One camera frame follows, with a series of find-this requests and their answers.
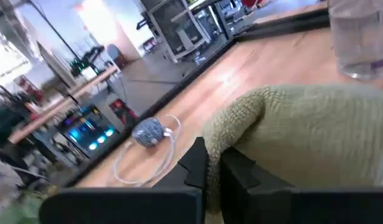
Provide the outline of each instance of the chair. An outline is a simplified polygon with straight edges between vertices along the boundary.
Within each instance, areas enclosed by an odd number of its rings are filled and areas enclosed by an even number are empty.
[[[106,52],[120,69],[125,67],[128,61],[115,45],[109,44],[106,48]]]

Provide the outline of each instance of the floor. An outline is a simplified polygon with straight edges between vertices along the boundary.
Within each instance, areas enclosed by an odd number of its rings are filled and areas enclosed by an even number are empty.
[[[239,22],[235,28],[239,29],[246,24],[251,24],[261,17],[317,2],[318,0],[275,0],[250,14],[242,22]],[[209,57],[226,41],[225,37],[220,35],[217,41],[203,52],[202,56]],[[142,114],[196,67],[197,65],[192,61],[175,64],[171,60],[165,59],[161,49],[145,55],[123,69],[127,104],[136,114]],[[121,88],[120,82],[116,82],[116,85]]]
[[[338,72],[329,28],[237,43],[178,94],[156,114],[156,117],[176,116],[182,124],[183,131],[176,143],[176,159],[172,160],[171,168],[201,135],[204,124],[217,110],[253,88],[292,83],[357,83]],[[383,88],[383,80],[368,82],[367,85]],[[169,121],[163,123],[176,128]],[[123,184],[112,177],[111,170],[113,161],[126,143],[112,152],[78,186],[122,187]],[[137,144],[127,149],[118,168],[121,177],[131,180],[146,178],[169,148],[169,141],[164,141],[152,151],[143,150]]]

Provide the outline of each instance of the desk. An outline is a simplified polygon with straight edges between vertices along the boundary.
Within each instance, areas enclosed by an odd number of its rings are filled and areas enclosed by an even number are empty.
[[[203,125],[215,111],[253,88],[284,83],[356,82],[337,71],[329,28],[237,43],[156,115],[174,115],[183,125],[170,168],[201,135]],[[383,80],[367,84],[383,88]],[[97,165],[77,187],[123,187],[112,177],[112,165],[124,145]],[[167,150],[167,140],[150,151],[131,147],[120,163],[120,175],[143,179],[157,167]]]
[[[91,79],[90,81],[80,85],[72,90],[70,90],[69,94],[71,97],[66,97],[56,102],[54,105],[50,106],[46,109],[44,113],[40,115],[39,118],[30,122],[27,126],[23,127],[20,130],[14,131],[10,137],[9,142],[13,144],[17,144],[22,139],[26,138],[30,133],[40,128],[43,124],[48,122],[48,120],[52,119],[57,113],[68,108],[73,103],[73,98],[77,99],[85,94],[91,87],[99,84],[100,82],[107,79],[110,75],[114,74],[117,71],[116,67],[110,67],[105,72]]]

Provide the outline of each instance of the knitted sweater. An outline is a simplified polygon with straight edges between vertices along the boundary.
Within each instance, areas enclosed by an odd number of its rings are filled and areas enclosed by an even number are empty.
[[[220,154],[234,146],[299,188],[383,185],[383,91],[363,85],[267,86],[204,127],[208,209],[219,208]]]

